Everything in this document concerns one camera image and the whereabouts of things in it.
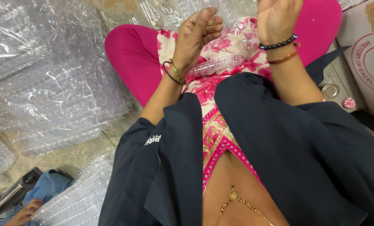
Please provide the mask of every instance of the pink floral kurta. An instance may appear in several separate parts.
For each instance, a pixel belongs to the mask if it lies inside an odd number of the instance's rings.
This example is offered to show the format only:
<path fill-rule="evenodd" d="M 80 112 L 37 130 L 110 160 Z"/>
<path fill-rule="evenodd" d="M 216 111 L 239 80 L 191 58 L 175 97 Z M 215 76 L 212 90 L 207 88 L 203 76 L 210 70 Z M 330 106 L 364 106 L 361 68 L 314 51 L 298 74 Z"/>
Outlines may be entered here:
<path fill-rule="evenodd" d="M 220 70 L 208 76 L 187 76 L 186 85 L 183 87 L 183 92 L 191 92 L 197 95 L 201 104 L 203 117 L 202 147 L 204 156 L 203 195 L 212 170 L 225 150 L 229 150 L 235 154 L 259 180 L 257 173 L 241 151 L 214 100 L 216 85 L 235 73 L 252 72 L 272 80 L 265 52 L 258 49 L 259 41 L 256 38 L 255 29 L 255 17 L 243 18 L 237 26 L 226 27 L 222 31 L 220 38 L 204 46 L 198 60 L 200 64 L 210 59 L 233 54 L 243 54 L 246 60 L 242 65 Z M 161 63 L 169 61 L 173 57 L 176 41 L 177 33 L 174 31 L 158 31 L 158 54 Z M 160 69 L 163 77 L 165 71 L 162 68 L 162 64 L 160 65 Z"/>

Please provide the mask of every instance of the black machine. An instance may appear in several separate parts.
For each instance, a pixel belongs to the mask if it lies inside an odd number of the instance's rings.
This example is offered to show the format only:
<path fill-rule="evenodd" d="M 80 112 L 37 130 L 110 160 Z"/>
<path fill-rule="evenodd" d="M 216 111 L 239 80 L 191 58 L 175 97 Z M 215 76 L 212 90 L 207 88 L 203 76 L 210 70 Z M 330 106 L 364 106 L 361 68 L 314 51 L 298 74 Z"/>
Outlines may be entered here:
<path fill-rule="evenodd" d="M 20 203 L 27 192 L 34 188 L 41 175 L 42 172 L 35 167 L 24 174 L 4 194 L 0 195 L 0 214 Z"/>

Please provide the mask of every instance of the floor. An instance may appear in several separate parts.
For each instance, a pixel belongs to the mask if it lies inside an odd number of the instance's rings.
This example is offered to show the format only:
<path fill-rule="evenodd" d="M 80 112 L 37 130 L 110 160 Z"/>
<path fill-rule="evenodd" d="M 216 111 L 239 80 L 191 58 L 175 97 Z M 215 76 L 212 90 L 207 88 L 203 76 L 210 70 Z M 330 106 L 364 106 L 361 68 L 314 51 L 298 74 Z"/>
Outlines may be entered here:
<path fill-rule="evenodd" d="M 159 4 L 164 1 L 166 0 L 161 0 L 159 2 L 154 1 L 154 3 Z M 102 21 L 108 32 L 119 24 L 129 23 L 128 18 L 135 15 L 138 9 L 138 4 L 130 0 L 91 0 L 91 2 L 102 10 Z M 253 0 L 241 0 L 240 5 L 244 4 L 255 5 Z M 244 8 L 244 10 L 247 12 L 255 12 L 256 8 Z M 338 48 L 338 44 L 335 42 L 332 44 L 330 51 L 336 48 Z M 329 75 L 329 78 L 332 78 L 332 82 L 341 87 L 341 93 L 333 101 L 341 104 L 344 98 L 352 96 L 357 101 L 356 109 L 365 108 L 362 96 L 343 56 L 332 62 L 324 72 Z M 24 157 L 20 153 L 17 153 L 18 159 L 9 171 L 6 172 L 7 180 L 0 182 L 0 190 L 5 191 L 8 189 L 24 173 L 28 172 L 33 167 L 38 167 L 43 172 L 51 168 L 60 169 L 75 177 L 77 172 L 87 163 L 91 162 L 97 155 L 105 152 L 107 149 L 115 148 L 122 134 L 137 120 L 141 112 L 141 105 L 134 100 L 132 111 L 125 115 L 124 119 L 115 121 L 111 129 L 102 131 L 99 138 L 62 148 L 42 156 Z M 7 140 L 7 137 L 1 134 L 1 139 Z"/>

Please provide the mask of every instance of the round metal container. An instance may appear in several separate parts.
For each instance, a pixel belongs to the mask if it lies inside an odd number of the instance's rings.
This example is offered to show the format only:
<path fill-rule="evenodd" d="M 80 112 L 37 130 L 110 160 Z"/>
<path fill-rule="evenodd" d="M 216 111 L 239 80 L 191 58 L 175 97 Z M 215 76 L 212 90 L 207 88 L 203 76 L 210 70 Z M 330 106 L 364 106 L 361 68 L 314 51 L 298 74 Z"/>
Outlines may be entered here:
<path fill-rule="evenodd" d="M 324 85 L 321 92 L 326 99 L 333 99 L 339 95 L 340 89 L 338 85 L 329 83 Z"/>

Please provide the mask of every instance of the pink leggings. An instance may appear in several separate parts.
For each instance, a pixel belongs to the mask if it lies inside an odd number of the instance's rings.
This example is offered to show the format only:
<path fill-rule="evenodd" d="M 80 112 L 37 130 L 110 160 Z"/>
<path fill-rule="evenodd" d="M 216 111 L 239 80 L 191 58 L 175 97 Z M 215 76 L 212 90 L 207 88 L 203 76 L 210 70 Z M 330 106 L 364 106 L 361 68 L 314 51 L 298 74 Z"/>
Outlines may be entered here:
<path fill-rule="evenodd" d="M 327 52 L 341 21 L 342 10 L 336 0 L 304 0 L 294 30 L 304 66 Z M 110 63 L 143 107 L 162 79 L 156 36 L 154 29 L 124 24 L 114 28 L 105 40 Z"/>

